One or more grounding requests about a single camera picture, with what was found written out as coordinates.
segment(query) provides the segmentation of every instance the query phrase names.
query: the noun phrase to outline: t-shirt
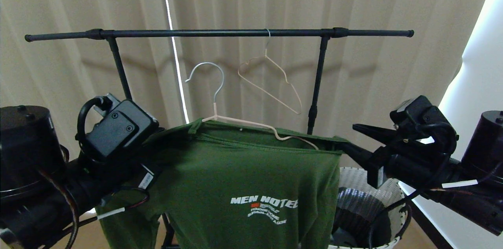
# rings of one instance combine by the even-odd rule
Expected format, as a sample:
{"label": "t-shirt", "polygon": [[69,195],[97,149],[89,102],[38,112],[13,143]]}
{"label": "t-shirt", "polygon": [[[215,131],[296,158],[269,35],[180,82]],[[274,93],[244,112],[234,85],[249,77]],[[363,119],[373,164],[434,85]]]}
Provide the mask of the t-shirt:
{"label": "t-shirt", "polygon": [[[155,134],[145,154],[163,172],[149,202],[101,219],[111,248],[154,248],[167,212],[183,249],[327,248],[338,196],[342,138],[201,119]],[[121,191],[98,213],[131,205]]]}

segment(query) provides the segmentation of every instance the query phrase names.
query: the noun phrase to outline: hanger on rod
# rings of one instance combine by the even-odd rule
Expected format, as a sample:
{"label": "hanger on rod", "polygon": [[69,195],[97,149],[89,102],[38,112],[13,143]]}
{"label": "hanger on rod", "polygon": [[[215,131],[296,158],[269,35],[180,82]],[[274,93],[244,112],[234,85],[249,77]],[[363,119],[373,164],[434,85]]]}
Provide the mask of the hanger on rod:
{"label": "hanger on rod", "polygon": [[231,122],[237,122],[237,123],[242,123],[242,124],[250,124],[250,125],[255,125],[255,126],[261,126],[261,127],[265,127],[267,129],[271,129],[272,131],[274,131],[274,136],[278,139],[278,140],[281,140],[281,141],[285,141],[285,140],[288,140],[290,138],[297,138],[299,140],[302,140],[304,142],[306,142],[307,144],[311,145],[314,149],[316,150],[319,150],[318,147],[316,145],[314,145],[313,143],[303,139],[303,138],[300,138],[300,137],[297,137],[297,136],[286,136],[286,137],[280,137],[279,134],[278,134],[278,131],[270,126],[270,125],[266,125],[266,124],[262,124],[262,123],[258,123],[258,122],[253,122],[253,121],[248,121],[248,120],[242,120],[242,119],[235,119],[235,118],[230,118],[230,117],[225,117],[225,116],[220,116],[217,114],[217,95],[218,95],[218,92],[220,92],[220,90],[222,89],[223,87],[223,84],[225,83],[225,75],[223,73],[223,70],[222,68],[215,64],[215,63],[212,63],[212,62],[202,62],[202,63],[199,63],[198,65],[196,65],[190,75],[189,75],[189,78],[187,80],[185,80],[185,83],[189,82],[191,79],[192,79],[192,75],[194,74],[194,71],[201,65],[205,65],[205,64],[210,64],[210,65],[213,65],[213,66],[216,66],[216,68],[218,68],[220,70],[220,73],[222,74],[222,82],[220,84],[220,87],[216,90],[215,92],[215,95],[213,96],[213,113],[214,115],[211,116],[211,117],[208,117],[208,118],[205,118],[203,119],[203,122],[206,122],[208,120],[218,120],[218,119],[224,119],[224,120],[228,120],[228,121],[231,121]]}
{"label": "hanger on rod", "polygon": [[[269,40],[267,40],[266,49],[264,49],[264,55],[263,56],[259,56],[259,57],[250,58],[248,61],[246,61],[244,63],[241,63],[241,65],[239,65],[239,68],[237,68],[237,75],[239,75],[239,77],[241,77],[242,79],[244,79],[246,82],[248,82],[251,85],[257,87],[260,90],[262,90],[264,93],[266,93],[267,95],[271,96],[274,100],[277,100],[280,104],[282,104],[283,106],[287,107],[288,109],[290,109],[291,111],[293,111],[297,115],[300,115],[302,113],[302,101],[300,100],[300,97],[299,97],[299,94],[297,93],[297,90],[295,89],[295,87],[293,86],[293,84],[291,84],[290,82],[288,82],[288,78],[286,77],[286,72],[267,55],[267,47],[269,46],[269,42],[271,41],[271,31],[269,31],[269,29],[266,29],[266,30],[269,33]],[[282,102],[282,100],[274,97],[273,95],[271,95],[271,93],[267,92],[263,88],[259,87],[258,85],[254,84],[250,80],[246,79],[243,75],[241,75],[241,71],[240,71],[241,70],[241,66],[243,66],[243,65],[249,65],[250,62],[253,61],[253,60],[255,60],[255,59],[266,59],[266,60],[272,62],[277,68],[279,68],[281,70],[281,72],[285,76],[285,82],[286,82],[286,84],[290,85],[293,88],[293,91],[295,92],[295,95],[297,96],[297,99],[299,100],[300,111],[295,111],[294,109],[292,109],[291,107],[289,107],[287,104],[285,104],[284,102]]]}

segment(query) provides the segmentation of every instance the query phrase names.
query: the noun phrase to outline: cylindrical motor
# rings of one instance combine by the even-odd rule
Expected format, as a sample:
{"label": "cylindrical motor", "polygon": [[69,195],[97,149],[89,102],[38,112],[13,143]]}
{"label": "cylindrical motor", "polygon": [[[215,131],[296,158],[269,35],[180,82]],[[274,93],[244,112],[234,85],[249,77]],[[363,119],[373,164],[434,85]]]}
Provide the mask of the cylindrical motor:
{"label": "cylindrical motor", "polygon": [[16,201],[51,187],[36,167],[57,174],[65,161],[49,110],[42,106],[1,108],[1,204]]}
{"label": "cylindrical motor", "polygon": [[467,174],[481,179],[495,172],[485,183],[503,188],[503,111],[482,113],[461,164]]}

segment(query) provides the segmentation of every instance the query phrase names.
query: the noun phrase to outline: laundry basket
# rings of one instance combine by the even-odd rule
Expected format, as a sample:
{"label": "laundry basket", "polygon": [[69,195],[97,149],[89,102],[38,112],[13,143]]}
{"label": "laundry basket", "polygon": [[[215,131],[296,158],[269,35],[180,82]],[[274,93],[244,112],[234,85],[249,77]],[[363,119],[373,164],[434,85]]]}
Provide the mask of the laundry basket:
{"label": "laundry basket", "polygon": [[[367,184],[367,171],[362,168],[341,167],[339,195],[334,231],[343,229],[352,238],[352,245],[330,245],[329,249],[356,249],[368,247],[370,224],[379,212],[404,197],[398,181],[389,179],[379,189]],[[374,248],[393,248],[401,239],[411,218],[410,208],[399,206],[382,218],[373,234]]]}

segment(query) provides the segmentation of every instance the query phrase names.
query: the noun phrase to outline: shirt logo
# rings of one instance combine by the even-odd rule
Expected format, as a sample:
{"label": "shirt logo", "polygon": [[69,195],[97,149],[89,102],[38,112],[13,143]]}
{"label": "shirt logo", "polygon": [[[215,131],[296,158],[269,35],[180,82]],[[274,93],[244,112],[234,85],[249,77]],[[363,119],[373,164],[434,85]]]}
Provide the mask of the shirt logo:
{"label": "shirt logo", "polygon": [[298,206],[299,200],[289,200],[289,199],[276,199],[269,196],[261,196],[259,201],[259,196],[243,196],[243,197],[232,197],[230,199],[230,204],[248,204],[250,203],[250,212],[248,217],[255,214],[266,215],[269,217],[271,222],[275,224],[286,223],[286,218],[280,218],[282,215],[280,213],[281,208],[295,209]]}

